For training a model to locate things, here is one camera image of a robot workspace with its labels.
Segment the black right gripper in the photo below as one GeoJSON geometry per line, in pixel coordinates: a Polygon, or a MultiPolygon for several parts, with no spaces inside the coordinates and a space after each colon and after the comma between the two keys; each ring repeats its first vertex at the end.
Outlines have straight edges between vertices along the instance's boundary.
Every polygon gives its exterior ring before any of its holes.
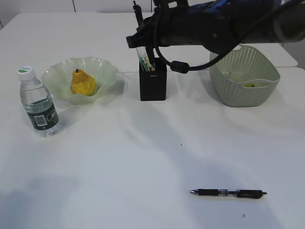
{"type": "Polygon", "coordinates": [[[151,17],[144,19],[134,35],[126,37],[128,47],[166,47],[166,25],[167,9],[156,9],[151,17]]]}

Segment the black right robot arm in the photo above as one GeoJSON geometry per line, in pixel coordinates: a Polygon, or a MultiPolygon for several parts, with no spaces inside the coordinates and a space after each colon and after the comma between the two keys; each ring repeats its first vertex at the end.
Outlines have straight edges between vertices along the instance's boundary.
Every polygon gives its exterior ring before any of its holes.
{"type": "MultiPolygon", "coordinates": [[[[222,53],[259,19],[284,6],[285,0],[215,0],[189,5],[186,0],[169,7],[156,1],[151,17],[144,19],[134,35],[126,38],[129,48],[201,45],[222,53]]],[[[261,22],[241,43],[299,42],[305,38],[304,1],[261,22]]]]}

